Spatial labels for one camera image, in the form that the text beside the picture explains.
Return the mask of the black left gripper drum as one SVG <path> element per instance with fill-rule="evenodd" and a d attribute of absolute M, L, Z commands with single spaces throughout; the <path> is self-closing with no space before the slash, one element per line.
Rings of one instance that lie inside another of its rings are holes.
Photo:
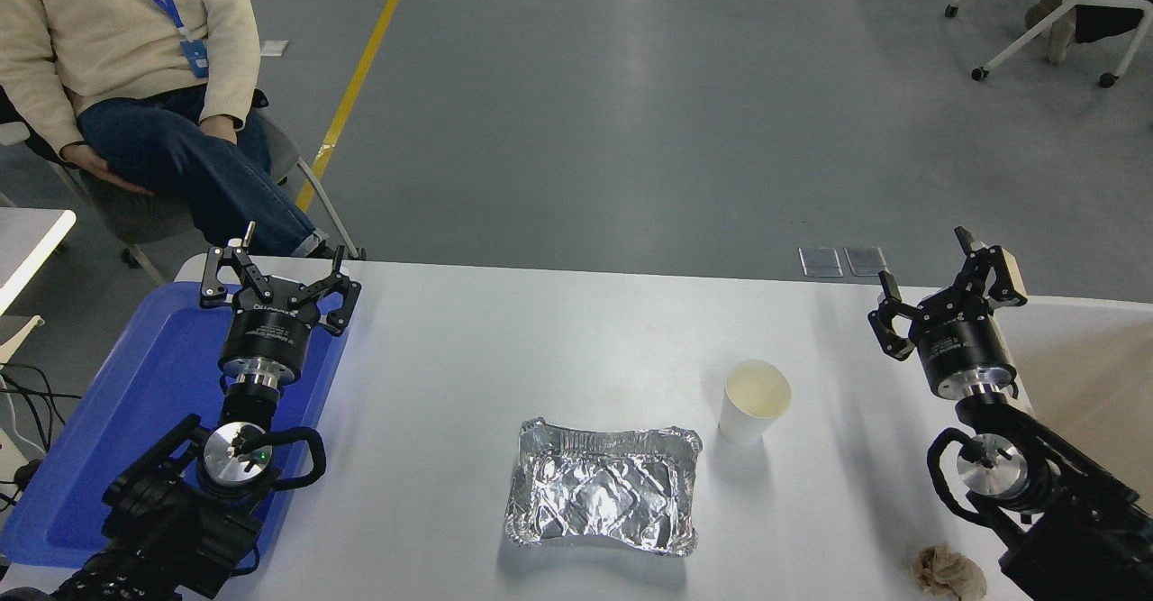
<path fill-rule="evenodd" d="M 272 300 L 259 301 L 255 287 L 238 290 L 232 296 L 233 322 L 223 344 L 223 371 L 242 371 L 263 360 L 276 363 L 273 371 L 301 371 L 312 328 L 321 320 L 314 302 L 292 309 L 291 298 L 302 296 L 306 285 L 271 279 Z"/>

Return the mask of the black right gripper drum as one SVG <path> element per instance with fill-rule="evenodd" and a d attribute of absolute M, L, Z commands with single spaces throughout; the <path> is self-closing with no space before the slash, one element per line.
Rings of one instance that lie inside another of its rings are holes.
<path fill-rule="evenodd" d="M 993 311 L 998 303 L 969 296 L 948 303 L 932 296 L 917 306 L 910 340 L 933 392 L 1002 391 L 1016 386 L 1013 367 Z"/>

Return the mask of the person's right hand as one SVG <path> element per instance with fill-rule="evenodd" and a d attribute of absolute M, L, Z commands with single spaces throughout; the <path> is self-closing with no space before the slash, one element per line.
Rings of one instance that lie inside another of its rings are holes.
<path fill-rule="evenodd" d="M 152 197 L 155 195 L 153 191 L 145 189 L 145 187 L 133 185 L 127 179 L 115 174 L 111 170 L 110 163 L 104 160 L 100 155 L 95 153 L 95 148 L 86 144 L 86 142 L 71 142 L 59 150 L 59 157 L 63 161 L 86 171 L 86 174 L 100 179 L 100 181 L 107 185 L 116 186 L 121 190 L 131 191 L 144 197 Z"/>

